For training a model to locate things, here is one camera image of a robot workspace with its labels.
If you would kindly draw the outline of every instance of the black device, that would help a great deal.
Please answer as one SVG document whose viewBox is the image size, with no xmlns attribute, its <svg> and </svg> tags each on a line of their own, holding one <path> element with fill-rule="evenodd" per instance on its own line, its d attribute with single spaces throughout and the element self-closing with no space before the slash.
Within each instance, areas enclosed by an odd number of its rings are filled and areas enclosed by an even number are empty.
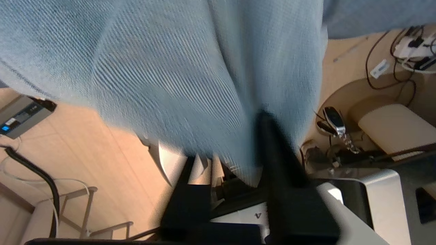
<svg viewBox="0 0 436 245">
<path fill-rule="evenodd" d="M 332 127 L 336 135 L 344 135 L 345 134 L 345 124 L 342 120 L 339 112 L 332 106 L 324 107 L 323 109 L 324 117 L 327 123 Z"/>
<path fill-rule="evenodd" d="M 430 66 L 436 64 L 436 56 L 433 57 L 424 57 L 422 60 L 417 61 L 413 68 L 415 70 L 424 71 Z"/>
<path fill-rule="evenodd" d="M 15 139 L 52 114 L 56 106 L 49 100 L 20 95 L 0 109 L 0 134 Z"/>
<path fill-rule="evenodd" d="M 321 131 L 327 134 L 336 135 L 336 131 L 323 121 L 318 121 L 317 126 Z"/>
</svg>

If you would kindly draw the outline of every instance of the white cable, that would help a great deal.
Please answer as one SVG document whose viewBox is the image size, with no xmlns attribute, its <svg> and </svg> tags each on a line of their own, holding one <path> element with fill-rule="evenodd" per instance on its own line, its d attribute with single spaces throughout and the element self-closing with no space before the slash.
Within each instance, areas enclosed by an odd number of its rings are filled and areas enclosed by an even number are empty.
<svg viewBox="0 0 436 245">
<path fill-rule="evenodd" d="M 6 157 L 5 159 L 3 159 L 3 161 L 1 161 L 1 163 L 0 163 L 0 172 L 2 172 L 4 175 L 6 175 L 7 177 L 9 177 L 9 178 L 11 178 L 11 179 L 15 179 L 15 180 L 18 180 L 18 181 L 23 182 L 23 183 L 26 184 L 27 186 L 30 186 L 31 188 L 33 188 L 33 189 L 35 189 L 35 190 L 37 190 L 37 191 L 43 193 L 44 196 L 47 197 L 47 201 L 49 201 L 50 204 L 51 204 L 51 206 L 53 207 L 54 220 L 55 220 L 55 222 L 56 222 L 56 236 L 57 236 L 57 235 L 58 235 L 58 231 L 59 231 L 59 217 L 58 217 L 58 214 L 57 214 L 57 212 L 56 212 L 56 207 L 55 207 L 55 204 L 53 203 L 52 198 L 51 198 L 48 194 L 46 194 L 44 191 L 42 191 L 42 190 L 36 188 L 35 186 L 31 185 L 31 184 L 35 184 L 35 183 L 46 183 L 46 182 L 45 182 L 44 180 L 27 180 L 27 179 L 23 179 L 23 178 L 20 178 L 20 177 L 18 177 L 18 176 L 15 176 L 15 175 L 13 175 L 13 174 L 8 173 L 8 172 L 6 171 L 6 169 L 5 169 L 5 167 L 6 167 L 6 159 L 7 159 L 7 158 L 8 158 L 8 157 Z M 79 183 L 81 183 L 81 184 L 85 187 L 85 189 L 86 189 L 86 193 L 87 193 L 88 196 L 89 196 L 89 188 L 88 188 L 88 185 L 87 185 L 84 181 L 77 180 L 77 179 L 72 179 L 72 178 L 58 178 L 58 179 L 53 179 L 53 180 L 54 180 L 54 181 L 70 180 L 70 181 L 76 181 L 76 182 L 79 182 Z"/>
<path fill-rule="evenodd" d="M 44 196 L 46 196 L 46 197 L 48 198 L 47 201 L 50 202 L 50 204 L 51 204 L 51 206 L 52 206 L 52 208 L 53 208 L 54 220 L 55 220 L 55 222 L 56 222 L 56 237 L 57 237 L 57 236 L 59 235 L 59 217 L 58 217 L 58 214 L 57 214 L 57 212 L 56 212 L 56 207 L 55 207 L 55 204 L 53 203 L 53 200 L 51 200 L 51 197 L 50 197 L 47 193 L 43 192 L 42 190 L 36 188 L 35 186 L 33 186 L 33 185 L 31 185 L 31 184 L 26 183 L 25 181 L 23 181 L 23 182 L 24 182 L 26 185 L 32 187 L 33 189 L 35 189 L 35 190 L 41 192 L 42 194 L 44 194 Z"/>
<path fill-rule="evenodd" d="M 18 139 L 18 146 L 17 146 L 16 149 L 14 149 L 15 151 L 18 151 L 18 149 L 21 147 L 21 144 L 23 143 L 23 141 L 21 140 L 21 136 L 18 136 L 17 139 Z M 2 144 L 0 144 L 0 147 L 1 148 L 10 147 L 10 148 L 13 149 L 13 147 L 11 145 L 2 145 Z"/>
<path fill-rule="evenodd" d="M 436 34 L 436 31 L 434 31 L 433 33 L 431 33 L 431 35 L 429 35 L 417 48 L 413 49 L 409 55 L 407 56 L 406 59 L 404 59 L 404 61 L 401 63 L 401 66 L 403 67 L 403 69 L 407 70 L 407 71 L 411 71 L 411 72 L 416 72 L 416 73 L 421 73 L 421 74 L 436 74 L 436 70 L 434 71 L 421 71 L 421 70 L 415 70 L 415 69 L 411 69 L 409 67 L 407 67 L 405 64 L 406 62 L 409 61 L 410 56 L 412 56 L 412 54 L 418 50 L 420 47 L 424 46 L 426 42 L 432 40 L 434 37 L 434 34 Z"/>
<path fill-rule="evenodd" d="M 13 174 L 8 173 L 6 171 L 6 161 L 5 161 L 6 158 L 0 163 L 0 172 L 2 172 L 4 175 L 8 176 L 9 178 L 12 178 L 12 179 L 15 179 L 15 180 L 19 180 L 21 182 L 25 182 L 25 183 L 28 183 L 28 184 L 46 183 L 44 180 L 28 180 L 28 179 L 23 179 L 23 178 L 20 178 L 18 176 L 15 176 Z M 86 193 L 88 194 L 88 196 L 90 194 L 88 184 L 85 183 L 84 181 L 73 179 L 73 178 L 58 178 L 58 179 L 53 179 L 53 180 L 54 181 L 70 180 L 70 181 L 79 182 L 86 189 Z"/>
</svg>

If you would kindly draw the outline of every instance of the wooden floor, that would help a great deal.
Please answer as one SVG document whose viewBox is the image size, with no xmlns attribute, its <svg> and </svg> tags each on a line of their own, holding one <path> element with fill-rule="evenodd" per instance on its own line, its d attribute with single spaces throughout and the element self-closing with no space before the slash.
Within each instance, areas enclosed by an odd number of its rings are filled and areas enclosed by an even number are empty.
<svg viewBox="0 0 436 245">
<path fill-rule="evenodd" d="M 343 85 L 364 77 L 364 59 L 379 36 L 371 36 L 337 62 L 333 62 L 335 57 L 347 52 L 365 37 L 329 43 L 324 60 L 320 104 Z M 388 41 L 380 43 L 386 52 L 374 54 L 371 67 L 387 57 L 386 48 L 395 33 L 389 36 L 392 37 Z M 15 96 L 17 94 L 10 89 L 0 89 L 0 108 Z M 89 186 L 98 187 L 89 219 L 92 231 L 126 221 L 134 222 L 131 234 L 156 226 L 153 214 L 162 207 L 160 201 L 167 196 L 169 187 L 147 148 L 131 132 L 107 126 L 90 109 L 59 103 L 53 115 L 30 129 L 21 139 L 18 152 L 55 178 L 76 178 Z M 0 143 L 18 146 L 19 142 L 1 137 Z M 6 154 L 0 151 L 0 160 L 5 157 Z M 36 178 L 13 160 L 7 158 L 5 162 L 8 172 L 22 178 Z M 42 193 L 3 174 L 0 174 L 0 182 L 33 204 L 46 199 Z M 58 185 L 62 193 L 82 188 L 71 181 L 59 182 Z M 50 193 L 44 185 L 39 188 Z M 81 223 L 85 203 L 85 197 L 72 200 L 68 203 L 65 216 Z"/>
</svg>

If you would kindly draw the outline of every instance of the wire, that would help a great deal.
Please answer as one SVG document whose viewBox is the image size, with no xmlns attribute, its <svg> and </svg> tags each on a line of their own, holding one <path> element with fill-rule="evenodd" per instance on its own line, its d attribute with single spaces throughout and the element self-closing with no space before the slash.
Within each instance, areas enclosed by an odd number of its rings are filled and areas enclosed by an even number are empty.
<svg viewBox="0 0 436 245">
<path fill-rule="evenodd" d="M 54 203 L 54 207 L 56 210 L 55 213 L 59 217 L 59 210 L 60 210 L 59 192 L 58 192 L 58 188 L 56 187 L 56 184 L 55 184 L 55 181 L 53 180 L 53 178 L 50 175 L 48 175 L 48 173 L 46 173 L 44 170 L 42 170 L 41 168 L 39 168 L 35 164 L 31 163 L 29 160 L 24 158 L 19 153 L 15 152 L 14 149 L 12 149 L 12 147 L 9 147 L 9 146 L 6 147 L 5 152 L 6 152 L 6 154 L 8 154 L 8 156 L 10 158 L 21 163 L 26 168 L 28 168 L 32 172 L 36 173 L 37 175 L 39 175 L 42 179 L 44 179 L 47 182 L 47 184 L 50 187 L 51 193 L 53 195 L 53 203 Z M 56 217 L 55 216 L 56 215 L 54 215 L 53 222 L 51 224 L 51 230 L 50 230 L 50 235 L 49 235 L 50 238 L 55 238 L 57 235 Z"/>
<path fill-rule="evenodd" d="M 409 55 L 407 56 L 407 58 L 401 63 L 401 66 L 405 69 L 405 70 L 407 70 L 407 71 L 413 71 L 413 72 L 416 72 L 416 73 L 421 73 L 421 74 L 436 74 L 436 70 L 434 70 L 434 71 L 421 71 L 421 70 L 415 70 L 415 69 L 412 69 L 412 68 L 410 68 L 410 67 L 407 67 L 405 64 L 406 64 L 406 62 L 410 59 L 410 56 L 416 51 L 416 50 L 418 50 L 420 47 L 422 47 L 422 46 L 424 46 L 424 44 L 425 43 L 427 43 L 428 41 L 430 41 L 430 39 L 434 36 L 436 34 L 436 31 L 435 32 L 433 32 L 433 33 L 431 33 L 430 35 L 429 35 L 429 37 L 428 38 L 426 38 L 417 48 L 415 48 L 415 49 L 413 49 L 410 53 L 409 53 Z"/>
<path fill-rule="evenodd" d="M 397 99 L 400 97 L 402 91 L 404 90 L 404 87 L 405 87 L 406 83 L 407 83 L 407 82 L 411 82 L 411 83 L 413 84 L 413 94 L 412 94 L 411 99 L 409 100 L 409 102 L 408 102 L 407 105 L 406 105 L 406 106 L 409 106 L 409 105 L 412 103 L 412 101 L 413 101 L 413 99 L 415 98 L 415 95 L 416 95 L 416 82 L 413 81 L 413 80 L 411 79 L 412 76 L 413 76 L 413 74 L 415 73 L 415 71 L 414 71 L 414 70 L 411 70 L 410 76 L 409 76 L 406 80 L 404 80 L 404 81 L 398 79 L 398 77 L 397 77 L 397 75 L 396 75 L 396 68 L 397 68 L 397 63 L 398 63 L 399 58 L 397 58 L 397 57 L 394 56 L 394 51 L 393 51 L 394 45 L 396 45 L 398 42 L 401 41 L 401 39 L 399 39 L 399 38 L 400 38 L 400 36 L 405 32 L 405 30 L 406 30 L 406 29 L 403 29 L 403 30 L 401 30 L 401 31 L 397 34 L 397 36 L 396 36 L 396 37 L 394 38 L 394 40 L 392 41 L 392 43 L 391 43 L 391 47 L 390 47 L 390 49 L 389 49 L 389 53 L 391 54 L 391 56 L 394 58 L 394 61 L 395 61 L 395 62 L 394 62 L 394 68 L 393 68 L 393 76 L 394 76 L 394 79 L 395 79 L 396 83 L 392 83 L 392 84 L 387 85 L 387 86 L 384 86 L 384 87 L 375 87 L 375 86 L 373 86 L 373 84 L 371 83 L 371 81 L 370 81 L 370 79 L 369 79 L 369 74 L 368 74 L 368 61 L 369 61 L 369 57 L 371 56 L 371 54 L 372 54 L 372 52 L 374 51 L 375 47 L 379 44 L 379 42 L 380 42 L 383 38 L 385 38 L 385 36 L 389 33 L 389 31 L 385 32 L 385 33 L 384 33 L 384 34 L 383 34 L 383 35 L 382 35 L 382 36 L 381 36 L 381 37 L 380 37 L 380 38 L 379 38 L 379 39 L 374 43 L 374 45 L 371 47 L 371 49 L 370 49 L 370 51 L 368 52 L 368 55 L 367 55 L 367 57 L 366 57 L 366 61 L 365 61 L 365 71 L 366 71 L 366 80 L 367 80 L 367 82 L 368 82 L 368 85 L 369 85 L 372 89 L 374 89 L 374 90 L 383 90 L 383 89 L 391 88 L 391 87 L 394 87 L 394 86 L 396 86 L 396 85 L 398 85 L 398 84 L 404 83 L 403 87 L 400 89 L 400 93 L 398 94 Z"/>
<path fill-rule="evenodd" d="M 371 56 L 372 52 L 374 51 L 375 47 L 378 45 L 378 43 L 386 37 L 386 35 L 389 33 L 389 31 L 385 32 L 375 43 L 374 45 L 371 47 L 371 49 L 368 52 L 368 55 L 366 56 L 366 61 L 365 61 L 365 73 L 366 73 L 366 81 L 368 82 L 368 85 L 374 89 L 374 90 L 382 90 L 382 89 L 386 89 L 386 88 L 390 88 L 393 86 L 396 86 L 398 83 L 393 83 L 384 87 L 375 87 L 372 85 L 371 81 L 369 80 L 369 72 L 368 72 L 368 61 L 369 61 L 369 57 Z"/>
<path fill-rule="evenodd" d="M 431 153 L 433 156 L 435 149 L 436 149 L 436 143 L 432 143 L 432 144 L 428 144 L 428 145 L 424 145 L 424 146 L 418 146 L 415 148 L 394 152 L 391 154 L 382 155 L 379 157 L 367 158 L 367 159 L 362 160 L 362 161 L 357 161 L 357 162 L 351 163 L 348 165 L 348 167 L 358 167 L 358 166 L 361 166 L 362 164 L 365 164 L 365 163 L 372 164 L 372 163 L 376 163 L 376 162 L 381 161 L 381 160 L 390 159 L 392 157 L 397 157 L 397 156 L 409 154 L 412 152 L 420 152 L 421 151 L 421 152 Z"/>
<path fill-rule="evenodd" d="M 424 26 L 421 26 L 419 28 L 419 30 L 421 31 L 421 33 L 419 34 L 419 37 L 422 37 L 424 35 Z"/>
<path fill-rule="evenodd" d="M 362 130 L 362 135 L 360 135 L 360 141 L 363 141 L 363 136 L 365 135 L 365 131 Z"/>
<path fill-rule="evenodd" d="M 306 172 L 306 161 L 304 159 L 304 154 L 303 151 L 301 150 L 301 148 L 299 148 L 300 150 L 300 156 L 301 156 L 301 166 L 303 166 L 303 170 L 304 172 Z"/>
<path fill-rule="evenodd" d="M 50 201 L 50 200 L 51 200 L 51 197 L 50 197 L 47 193 L 43 192 L 42 190 L 36 188 L 36 187 L 33 186 L 33 185 L 30 185 L 29 183 L 27 183 L 27 182 L 25 182 L 25 181 L 23 181 L 23 182 L 24 182 L 26 185 L 30 186 L 31 188 L 33 188 L 33 189 L 35 189 L 35 190 L 41 192 L 42 194 L 44 194 L 44 196 L 46 196 L 47 199 L 48 199 L 48 201 L 50 202 L 51 207 L 53 208 L 53 216 L 54 216 L 54 221 L 55 221 L 55 224 L 56 224 L 56 235 L 55 235 L 55 237 L 54 237 L 54 238 L 56 238 L 57 234 L 59 234 L 59 216 L 58 216 L 58 214 L 57 214 L 57 212 L 56 212 L 56 207 L 55 207 L 54 202 L 53 202 L 53 201 Z"/>
<path fill-rule="evenodd" d="M 327 121 L 324 117 L 320 116 L 317 112 L 315 112 L 315 111 L 313 111 L 313 112 L 315 113 L 315 115 L 317 116 L 317 118 L 323 120 L 323 122 L 326 122 L 326 121 Z"/>
<path fill-rule="evenodd" d="M 124 241 L 133 241 L 133 240 L 139 239 L 141 237 L 145 237 L 145 236 L 154 234 L 154 233 L 158 232 L 159 229 L 160 229 L 160 227 L 157 227 L 157 228 L 154 228 L 154 229 L 151 229 L 151 230 L 148 230 L 148 231 L 141 232 L 141 233 L 139 233 L 137 235 L 134 235 L 132 237 L 129 237 L 129 238 L 125 239 Z"/>
<path fill-rule="evenodd" d="M 17 139 L 18 139 L 18 146 L 17 146 L 17 148 L 15 149 L 15 151 L 18 151 L 18 149 L 21 147 L 21 145 L 22 145 L 22 143 L 23 143 L 23 141 L 21 140 L 21 136 L 18 136 Z M 7 147 L 12 148 L 11 145 L 0 145 L 0 147 L 1 147 L 1 148 L 5 148 L 5 149 L 6 149 Z"/>
<path fill-rule="evenodd" d="M 147 242 L 156 242 L 159 240 L 159 235 L 157 233 L 154 233 L 149 238 L 147 238 L 145 241 Z"/>
<path fill-rule="evenodd" d="M 28 183 L 28 184 L 46 183 L 44 180 L 23 179 L 23 178 L 20 178 L 20 177 L 18 177 L 16 175 L 8 173 L 6 171 L 6 162 L 5 161 L 2 161 L 0 163 L 0 172 L 2 172 L 4 175 L 8 176 L 9 178 L 12 178 L 12 179 L 15 179 L 15 180 L 19 180 L 21 182 L 25 182 L 25 183 Z M 57 179 L 53 179 L 53 180 L 56 181 L 56 182 L 65 181 L 65 180 L 79 182 L 86 189 L 86 193 L 88 194 L 88 196 L 90 195 L 88 184 L 85 183 L 84 181 L 73 179 L 73 178 L 57 178 Z"/>
<path fill-rule="evenodd" d="M 436 53 L 433 51 L 433 45 L 435 44 L 435 41 L 436 41 L 436 37 L 430 43 L 430 52 L 432 52 L 432 54 L 436 56 Z"/>
</svg>

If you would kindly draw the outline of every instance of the black cable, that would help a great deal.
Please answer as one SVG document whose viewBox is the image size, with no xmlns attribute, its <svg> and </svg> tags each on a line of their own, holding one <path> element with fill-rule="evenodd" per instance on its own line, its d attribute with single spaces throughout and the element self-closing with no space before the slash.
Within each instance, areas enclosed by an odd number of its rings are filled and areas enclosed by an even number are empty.
<svg viewBox="0 0 436 245">
<path fill-rule="evenodd" d="M 389 33 L 389 31 L 385 32 L 375 43 L 374 45 L 371 47 L 371 49 L 368 52 L 368 55 L 366 56 L 366 61 L 365 61 L 365 73 L 366 73 L 366 81 L 368 82 L 368 85 L 374 89 L 374 90 L 382 90 L 382 89 L 386 89 L 386 88 L 390 88 L 393 87 L 395 85 L 397 85 L 398 83 L 394 83 L 394 84 L 390 84 L 384 87 L 375 87 L 372 85 L 371 81 L 369 80 L 369 74 L 368 74 L 368 61 L 369 61 L 369 57 L 371 56 L 372 52 L 374 51 L 375 47 L 378 45 L 378 43 L 384 38 L 386 37 L 386 35 Z"/>
<path fill-rule="evenodd" d="M 400 98 L 401 94 L 403 93 L 404 88 L 407 86 L 407 82 L 405 82 L 403 84 L 403 86 L 401 86 L 400 92 L 398 93 L 397 97 L 395 98 L 395 101 L 398 101 L 398 99 Z"/>
<path fill-rule="evenodd" d="M 435 44 L 436 38 L 433 39 L 433 41 L 430 43 L 430 52 L 432 52 L 433 55 L 436 56 L 436 52 L 433 51 L 433 45 Z"/>
<path fill-rule="evenodd" d="M 145 240 L 146 242 L 157 242 L 159 241 L 159 235 L 157 233 L 154 233 L 149 238 Z"/>
<path fill-rule="evenodd" d="M 129 237 L 129 238 L 125 239 L 125 241 L 133 241 L 133 240 L 136 240 L 136 239 L 139 239 L 139 238 L 142 238 L 142 237 L 154 234 L 154 233 L 158 232 L 159 229 L 160 229 L 160 227 L 157 227 L 157 228 L 154 228 L 154 229 L 151 229 L 151 230 L 148 230 L 148 231 L 141 232 L 141 233 L 139 233 L 137 235 L 134 235 L 132 237 Z"/>
<path fill-rule="evenodd" d="M 398 79 L 397 78 L 397 76 L 396 76 L 396 67 L 397 67 L 397 63 L 398 63 L 398 58 L 397 57 L 395 57 L 394 56 L 394 53 L 393 53 L 393 47 L 394 47 L 394 45 L 396 44 L 396 42 L 397 42 L 397 40 L 399 39 L 399 37 L 404 33 L 404 31 L 405 31 L 406 29 L 403 29 L 403 30 L 401 30 L 399 33 L 398 33 L 398 35 L 394 38 L 394 40 L 393 40 L 393 42 L 391 43 L 391 47 L 390 47 L 390 49 L 389 49 L 389 53 L 391 54 L 391 56 L 394 58 L 394 60 L 395 60 L 395 62 L 394 62 L 394 71 L 393 71 L 393 76 L 394 76 L 394 79 L 397 81 L 396 83 L 393 83 L 393 84 L 390 84 L 390 85 L 387 85 L 387 86 L 384 86 L 384 87 L 375 87 L 375 86 L 373 86 L 373 84 L 371 83 L 371 81 L 370 81 L 370 79 L 369 79 L 369 74 L 368 74 L 368 61 L 369 61 L 369 57 L 371 56 L 371 54 L 372 54 L 372 52 L 374 51 L 374 49 L 375 49 L 375 47 L 379 44 L 379 42 L 389 33 L 389 31 L 387 31 L 387 32 L 385 32 L 375 43 L 374 43 L 374 45 L 371 47 L 371 49 L 370 49 L 370 51 L 368 52 L 368 55 L 367 55 L 367 57 L 366 57 L 366 61 L 365 61 L 365 72 L 366 72 L 366 80 L 367 80 L 367 82 L 368 82 L 368 85 L 372 88 L 372 89 L 374 89 L 374 90 L 382 90 L 382 89 L 386 89 L 386 88 L 391 88 L 391 87 L 393 87 L 393 86 L 396 86 L 396 85 L 398 85 L 398 84 L 400 84 L 400 83 L 407 83 L 407 82 L 411 82 L 412 84 L 413 84 L 413 94 L 412 94 L 412 98 L 410 99 L 410 101 L 407 103 L 407 106 L 409 106 L 411 103 L 412 103 L 412 101 L 413 101 L 413 99 L 415 98 L 415 95 L 416 95 L 416 82 L 415 81 L 413 81 L 411 78 L 412 78 L 412 76 L 413 76 L 413 74 L 415 73 L 414 71 L 413 72 L 411 72 L 410 73 L 410 76 L 406 79 L 406 80 L 404 80 L 404 81 L 401 81 L 400 79 Z"/>
<path fill-rule="evenodd" d="M 300 156 L 301 156 L 301 165 L 303 166 L 304 172 L 306 172 L 306 161 L 304 159 L 304 154 L 303 154 L 303 151 L 301 150 L 301 148 L 299 148 L 299 150 L 300 150 Z"/>
<path fill-rule="evenodd" d="M 436 143 L 432 143 L 432 144 L 429 144 L 429 145 L 424 145 L 424 146 L 419 146 L 419 147 L 415 147 L 415 148 L 411 148 L 411 149 L 407 149 L 407 150 L 402 150 L 402 151 L 399 151 L 399 152 L 395 152 L 395 153 L 391 153 L 391 154 L 386 154 L 386 155 L 382 155 L 382 156 L 379 156 L 379 157 L 367 158 L 367 159 L 362 160 L 362 161 L 351 163 L 351 164 L 347 165 L 347 167 L 360 167 L 360 166 L 362 166 L 362 164 L 365 164 L 365 163 L 372 164 L 372 163 L 376 163 L 376 162 L 382 161 L 382 160 L 388 160 L 387 162 L 390 162 L 389 160 L 392 160 L 393 157 L 397 157 L 397 156 L 400 156 L 400 155 L 405 155 L 405 154 L 412 153 L 412 152 L 418 152 L 418 151 L 422 151 L 422 152 L 425 152 L 425 153 L 431 153 L 432 155 L 434 155 L 434 151 L 435 150 L 436 150 Z M 414 155 L 412 157 L 420 157 L 420 156 L 423 156 L 425 153 L 420 153 L 420 154 Z M 404 162 L 403 161 L 399 161 L 399 162 L 396 162 L 396 163 L 393 163 L 393 164 L 394 165 L 398 165 L 398 164 L 402 164 L 402 163 L 404 163 Z"/>
<path fill-rule="evenodd" d="M 313 112 L 315 113 L 315 115 L 317 116 L 317 118 L 323 120 L 323 122 L 326 122 L 326 121 L 327 121 L 324 117 L 320 116 L 317 112 L 315 112 L 315 111 L 313 111 Z"/>
<path fill-rule="evenodd" d="M 328 154 L 329 154 L 329 152 L 330 152 L 330 149 L 331 149 L 331 147 L 332 147 L 332 143 L 331 143 L 331 135 L 329 135 L 329 137 L 328 137 L 328 143 L 329 143 L 329 147 L 327 148 L 327 150 L 326 150 L 326 153 L 325 153 L 325 156 L 326 157 L 329 157 L 328 156 Z"/>
<path fill-rule="evenodd" d="M 3 147 L 3 148 L 5 148 L 4 151 L 6 152 L 6 154 L 10 158 L 21 163 L 23 166 L 25 166 L 30 171 L 34 172 L 39 177 L 41 177 L 43 180 L 45 180 L 45 182 L 47 182 L 47 184 L 50 187 L 51 193 L 53 195 L 53 204 L 54 204 L 54 208 L 56 209 L 56 214 L 59 217 L 59 210 L 60 210 L 60 208 L 59 208 L 59 206 L 60 206 L 60 204 L 59 204 L 59 192 L 58 192 L 58 189 L 56 187 L 56 184 L 55 184 L 55 181 L 53 180 L 53 178 L 50 177 L 50 175 L 48 175 L 48 173 L 46 173 L 44 170 L 42 170 L 41 168 L 39 168 L 35 164 L 31 163 L 29 160 L 27 160 L 25 157 L 23 157 L 19 153 L 15 152 L 15 150 L 12 149 L 12 147 L 7 146 L 7 147 Z M 57 233 L 56 220 L 55 220 L 55 217 L 53 216 L 49 237 L 55 238 L 56 233 Z"/>
<path fill-rule="evenodd" d="M 412 26 L 412 27 L 410 27 L 408 29 L 406 35 L 408 35 L 408 36 L 415 36 L 415 35 L 418 34 L 419 31 L 421 32 L 419 34 L 419 37 L 422 37 L 422 35 L 424 35 L 424 26 L 415 26 L 415 27 Z"/>
</svg>

